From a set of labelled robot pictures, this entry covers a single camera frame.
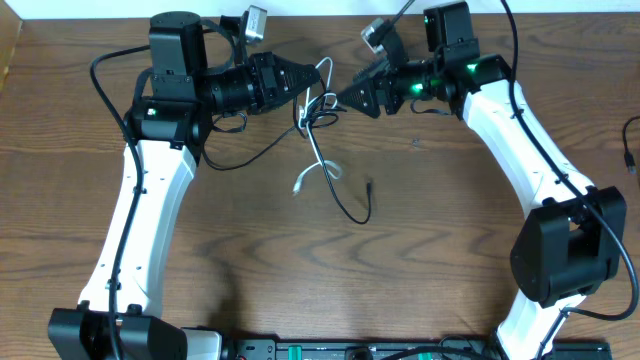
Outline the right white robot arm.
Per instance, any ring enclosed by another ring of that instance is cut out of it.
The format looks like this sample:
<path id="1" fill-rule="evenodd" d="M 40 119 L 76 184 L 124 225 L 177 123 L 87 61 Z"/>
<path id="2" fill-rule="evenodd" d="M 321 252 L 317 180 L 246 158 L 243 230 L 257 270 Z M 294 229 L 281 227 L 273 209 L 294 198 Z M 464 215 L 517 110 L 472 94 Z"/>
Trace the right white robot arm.
<path id="1" fill-rule="evenodd" d="M 632 267 L 623 243 L 626 202 L 618 189 L 595 186 L 556 146 L 527 104 L 516 62 L 481 53 L 465 2 L 427 8 L 423 17 L 429 59 L 411 60 L 395 20 L 376 19 L 361 33 L 376 60 L 338 100 L 372 118 L 440 100 L 488 147 L 525 217 L 510 253 L 518 291 L 490 356 L 541 359 L 583 301 Z"/>

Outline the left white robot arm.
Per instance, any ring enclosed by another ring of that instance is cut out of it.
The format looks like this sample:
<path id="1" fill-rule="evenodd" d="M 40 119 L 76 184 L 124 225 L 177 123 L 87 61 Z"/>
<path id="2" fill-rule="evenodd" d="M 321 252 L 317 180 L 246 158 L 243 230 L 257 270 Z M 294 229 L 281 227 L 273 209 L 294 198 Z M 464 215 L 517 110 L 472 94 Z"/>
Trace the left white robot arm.
<path id="1" fill-rule="evenodd" d="M 152 17 L 151 64 L 131 107 L 115 117 L 126 147 L 107 238 L 77 306 L 55 309 L 48 324 L 61 358 L 233 357 L 219 332 L 163 320 L 164 271 L 181 202 L 218 121 L 270 112 L 320 79 L 311 65 L 247 52 L 264 38 L 266 19 L 257 6 L 218 21 L 185 11 Z"/>

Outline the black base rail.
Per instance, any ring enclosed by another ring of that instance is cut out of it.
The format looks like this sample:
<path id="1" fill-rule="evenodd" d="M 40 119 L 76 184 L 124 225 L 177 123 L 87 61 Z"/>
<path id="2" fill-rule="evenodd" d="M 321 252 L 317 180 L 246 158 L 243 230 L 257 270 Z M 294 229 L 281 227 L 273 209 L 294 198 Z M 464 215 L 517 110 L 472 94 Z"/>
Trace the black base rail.
<path id="1" fill-rule="evenodd" d="M 450 335 L 426 341 L 314 341 L 278 337 L 226 338 L 220 360 L 505 359 L 496 339 Z"/>

